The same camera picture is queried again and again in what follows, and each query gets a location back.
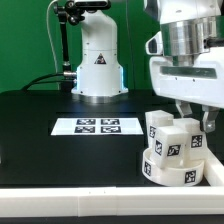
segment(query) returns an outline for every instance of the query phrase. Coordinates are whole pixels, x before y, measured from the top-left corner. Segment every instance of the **warning label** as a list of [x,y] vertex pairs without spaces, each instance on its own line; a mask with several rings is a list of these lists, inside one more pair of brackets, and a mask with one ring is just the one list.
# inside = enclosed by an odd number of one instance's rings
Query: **warning label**
[[98,65],[107,64],[102,54],[100,54],[99,57],[96,59],[95,64],[98,64]]

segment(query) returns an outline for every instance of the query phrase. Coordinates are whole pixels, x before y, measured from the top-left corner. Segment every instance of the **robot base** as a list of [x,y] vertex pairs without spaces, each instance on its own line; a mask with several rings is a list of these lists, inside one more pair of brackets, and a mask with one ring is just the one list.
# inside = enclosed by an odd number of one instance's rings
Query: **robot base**
[[72,93],[73,93],[72,96],[73,99],[92,104],[112,103],[128,98],[128,90],[114,96],[86,96],[80,93],[74,93],[73,91]]

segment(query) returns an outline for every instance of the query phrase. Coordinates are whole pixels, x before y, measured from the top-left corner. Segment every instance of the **stacked cubes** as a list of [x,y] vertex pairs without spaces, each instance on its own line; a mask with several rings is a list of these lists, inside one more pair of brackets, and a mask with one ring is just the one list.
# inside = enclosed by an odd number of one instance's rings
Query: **stacked cubes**
[[149,148],[143,154],[143,174],[165,186],[198,184],[208,153],[199,121],[153,111],[146,113],[146,125]]

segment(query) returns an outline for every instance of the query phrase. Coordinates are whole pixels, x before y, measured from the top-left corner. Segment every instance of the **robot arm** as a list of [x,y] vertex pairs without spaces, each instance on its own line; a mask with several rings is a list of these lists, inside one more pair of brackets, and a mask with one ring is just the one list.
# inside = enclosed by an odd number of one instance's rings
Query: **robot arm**
[[146,44],[155,92],[176,100],[182,117],[188,102],[203,105],[203,130],[214,131],[224,108],[224,41],[220,36],[222,0],[145,0],[145,10],[161,31]]

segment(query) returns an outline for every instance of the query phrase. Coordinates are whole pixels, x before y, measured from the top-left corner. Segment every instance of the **black cable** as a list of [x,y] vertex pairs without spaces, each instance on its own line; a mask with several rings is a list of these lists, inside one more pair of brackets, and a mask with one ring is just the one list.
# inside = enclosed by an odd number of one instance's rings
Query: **black cable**
[[63,73],[56,73],[56,74],[49,74],[49,75],[41,76],[39,78],[34,79],[33,81],[31,81],[27,85],[25,85],[21,90],[22,91],[27,91],[30,86],[32,86],[34,83],[37,83],[38,81],[41,81],[43,79],[52,78],[52,77],[58,77],[58,76],[63,76]]
[[62,83],[62,82],[71,82],[71,80],[59,80],[59,81],[44,81],[44,82],[34,82],[30,83],[22,88],[23,91],[27,91],[31,86],[33,85],[39,85],[39,84],[49,84],[49,83]]

